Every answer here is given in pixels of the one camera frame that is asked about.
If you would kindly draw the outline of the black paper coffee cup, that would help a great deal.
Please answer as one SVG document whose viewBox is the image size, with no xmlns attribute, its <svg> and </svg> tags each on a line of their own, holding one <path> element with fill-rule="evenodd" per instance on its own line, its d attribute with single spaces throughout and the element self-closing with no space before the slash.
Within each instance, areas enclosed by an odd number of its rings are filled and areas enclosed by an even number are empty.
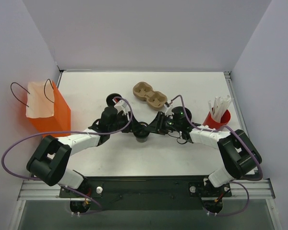
<svg viewBox="0 0 288 230">
<path fill-rule="evenodd" d="M 148 140 L 148 136 L 136 136 L 136 140 L 140 143 L 144 143 Z"/>
</svg>

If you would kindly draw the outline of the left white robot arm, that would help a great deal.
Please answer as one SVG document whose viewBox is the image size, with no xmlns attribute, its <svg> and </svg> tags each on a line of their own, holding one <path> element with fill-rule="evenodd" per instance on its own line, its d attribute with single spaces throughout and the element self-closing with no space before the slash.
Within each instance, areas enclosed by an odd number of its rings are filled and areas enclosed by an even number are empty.
<svg viewBox="0 0 288 230">
<path fill-rule="evenodd" d="M 120 129 L 123 133 L 132 132 L 139 138 L 147 124 L 130 116 L 131 112 L 118 112 L 109 106 L 83 134 L 60 138 L 45 136 L 28 161 L 26 169 L 49 186 L 63 185 L 70 187 L 77 197 L 84 196 L 88 191 L 87 179 L 67 168 L 69 158 L 82 150 L 104 144 L 112 132 Z"/>
</svg>

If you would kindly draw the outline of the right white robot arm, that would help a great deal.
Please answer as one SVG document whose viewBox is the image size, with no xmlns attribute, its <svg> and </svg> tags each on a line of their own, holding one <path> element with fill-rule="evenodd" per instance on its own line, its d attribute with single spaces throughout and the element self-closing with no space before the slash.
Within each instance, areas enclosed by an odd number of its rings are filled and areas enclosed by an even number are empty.
<svg viewBox="0 0 288 230">
<path fill-rule="evenodd" d="M 191 118 L 189 109 L 178 106 L 171 109 L 169 114 L 158 112 L 145 131 L 160 135 L 178 132 L 180 138 L 188 143 L 203 144 L 219 150 L 223 166 L 203 179 L 204 192 L 210 196 L 233 180 L 256 180 L 246 174 L 262 163 L 262 157 L 243 130 L 217 132 L 193 123 Z"/>
</svg>

